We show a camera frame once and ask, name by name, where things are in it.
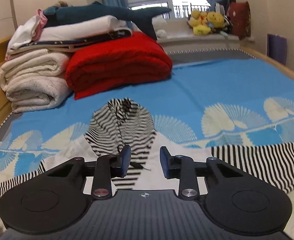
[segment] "mattress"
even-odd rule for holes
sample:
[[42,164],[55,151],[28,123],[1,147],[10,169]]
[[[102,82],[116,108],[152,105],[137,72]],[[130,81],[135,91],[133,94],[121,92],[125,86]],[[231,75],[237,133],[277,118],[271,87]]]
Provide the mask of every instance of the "mattress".
[[[294,141],[294,82],[241,50],[170,53],[168,80],[126,86],[56,109],[12,114],[0,128],[0,181],[35,171],[84,134],[92,113],[112,98],[147,108],[155,128],[186,149]],[[294,237],[293,213],[285,231]]]

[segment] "shark plush toy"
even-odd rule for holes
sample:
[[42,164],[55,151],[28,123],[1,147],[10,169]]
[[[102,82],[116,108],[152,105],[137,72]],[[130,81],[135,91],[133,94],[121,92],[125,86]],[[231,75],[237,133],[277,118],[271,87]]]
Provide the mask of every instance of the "shark plush toy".
[[92,20],[105,15],[112,15],[118,20],[132,21],[146,35],[157,40],[152,18],[168,13],[171,9],[167,7],[150,7],[138,10],[114,7],[94,2],[85,6],[58,7],[51,6],[43,11],[48,22],[45,27],[75,24]]

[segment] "black metal railing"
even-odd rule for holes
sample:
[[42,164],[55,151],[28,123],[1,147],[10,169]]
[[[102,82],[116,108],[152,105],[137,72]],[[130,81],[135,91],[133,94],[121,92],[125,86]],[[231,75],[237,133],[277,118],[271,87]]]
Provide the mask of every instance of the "black metal railing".
[[194,10],[206,12],[210,6],[208,5],[174,5],[175,18],[188,18]]

